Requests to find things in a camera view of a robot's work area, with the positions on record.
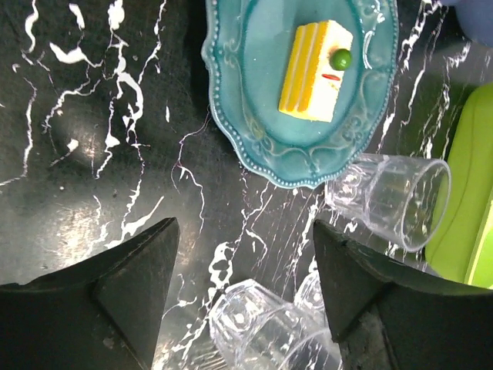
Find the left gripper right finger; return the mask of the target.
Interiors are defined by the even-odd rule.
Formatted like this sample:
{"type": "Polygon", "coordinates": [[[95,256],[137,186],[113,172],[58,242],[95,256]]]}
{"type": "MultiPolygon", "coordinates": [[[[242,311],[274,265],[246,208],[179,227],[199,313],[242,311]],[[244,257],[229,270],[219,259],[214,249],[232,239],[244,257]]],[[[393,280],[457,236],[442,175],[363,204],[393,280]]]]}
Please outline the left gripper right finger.
{"type": "Polygon", "coordinates": [[[408,267],[313,226],[332,339],[345,369],[490,369],[492,292],[408,267]]]}

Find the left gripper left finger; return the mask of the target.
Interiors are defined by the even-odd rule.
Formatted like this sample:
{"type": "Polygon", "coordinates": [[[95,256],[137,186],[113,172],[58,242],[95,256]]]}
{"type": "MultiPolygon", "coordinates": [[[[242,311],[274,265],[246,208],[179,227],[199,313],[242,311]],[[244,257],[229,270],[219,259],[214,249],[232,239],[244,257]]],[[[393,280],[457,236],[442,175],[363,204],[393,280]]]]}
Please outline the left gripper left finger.
{"type": "Polygon", "coordinates": [[[27,284],[1,287],[3,369],[149,369],[179,244],[166,218],[27,284]]]}

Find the yellow cake slice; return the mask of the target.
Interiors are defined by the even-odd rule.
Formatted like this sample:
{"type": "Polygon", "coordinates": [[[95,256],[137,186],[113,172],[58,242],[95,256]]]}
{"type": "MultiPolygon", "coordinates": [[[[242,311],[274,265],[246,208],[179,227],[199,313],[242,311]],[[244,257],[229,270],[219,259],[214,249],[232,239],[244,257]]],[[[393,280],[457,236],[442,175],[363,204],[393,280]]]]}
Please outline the yellow cake slice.
{"type": "Polygon", "coordinates": [[[352,33],[334,20],[297,27],[278,110],[298,119],[331,122],[352,62],[352,42],[352,33]]]}

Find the teal ceramic plate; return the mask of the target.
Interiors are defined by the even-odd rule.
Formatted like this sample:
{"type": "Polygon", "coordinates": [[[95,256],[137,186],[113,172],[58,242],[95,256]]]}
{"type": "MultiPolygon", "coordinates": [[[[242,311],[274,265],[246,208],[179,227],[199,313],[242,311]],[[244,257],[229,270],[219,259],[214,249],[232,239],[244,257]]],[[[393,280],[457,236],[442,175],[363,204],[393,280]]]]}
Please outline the teal ceramic plate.
{"type": "Polygon", "coordinates": [[[213,118],[245,168],[315,188],[364,151],[396,70],[394,1],[208,1],[213,118]]]}

